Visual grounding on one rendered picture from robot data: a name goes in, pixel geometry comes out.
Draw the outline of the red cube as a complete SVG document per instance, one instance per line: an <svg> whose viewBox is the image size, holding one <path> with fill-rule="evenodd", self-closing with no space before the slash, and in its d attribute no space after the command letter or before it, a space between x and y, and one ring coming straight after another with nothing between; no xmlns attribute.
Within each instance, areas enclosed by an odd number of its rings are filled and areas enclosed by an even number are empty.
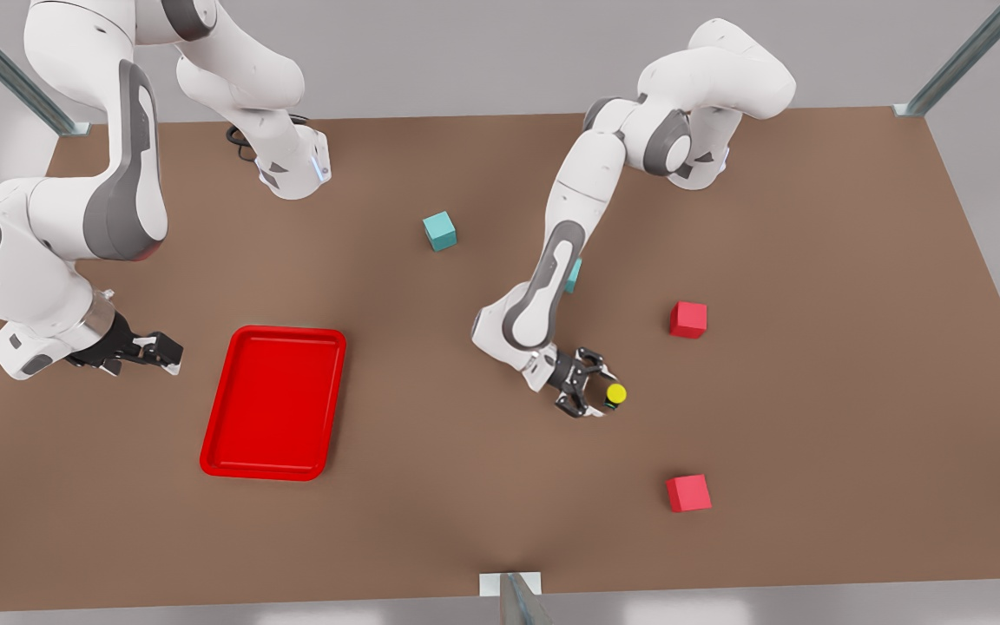
<svg viewBox="0 0 1000 625"><path fill-rule="evenodd" d="M710 510L712 507L706 475L671 477L664 486L667 488L669 505L674 513Z"/></svg>
<svg viewBox="0 0 1000 625"><path fill-rule="evenodd" d="M671 309L669 332L680 338L699 338L709 327L709 310L702 302L677 301Z"/></svg>

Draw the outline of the red rectangular tray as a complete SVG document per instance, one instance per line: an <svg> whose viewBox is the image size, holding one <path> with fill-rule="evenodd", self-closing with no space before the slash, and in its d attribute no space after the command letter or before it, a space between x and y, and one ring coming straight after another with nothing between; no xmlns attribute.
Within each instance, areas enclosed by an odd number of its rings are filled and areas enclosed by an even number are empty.
<svg viewBox="0 0 1000 625"><path fill-rule="evenodd" d="M242 326L231 337L200 468L309 482L328 465L348 343L333 329Z"/></svg>

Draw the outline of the silver frame post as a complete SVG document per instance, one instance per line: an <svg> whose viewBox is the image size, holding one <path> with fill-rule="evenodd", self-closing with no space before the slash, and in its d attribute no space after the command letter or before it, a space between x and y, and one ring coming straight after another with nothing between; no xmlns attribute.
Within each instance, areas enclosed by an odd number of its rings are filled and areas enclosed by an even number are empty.
<svg viewBox="0 0 1000 625"><path fill-rule="evenodd" d="M91 123L75 122L0 49L0 83L60 137L84 137Z"/></svg>
<svg viewBox="0 0 1000 625"><path fill-rule="evenodd" d="M540 572L483 573L477 581L481 597L499 597L503 625L553 625L540 601Z"/></svg>
<svg viewBox="0 0 1000 625"><path fill-rule="evenodd" d="M893 114L897 118L924 118L997 41L1000 41L1000 4L908 102L891 106Z"/></svg>

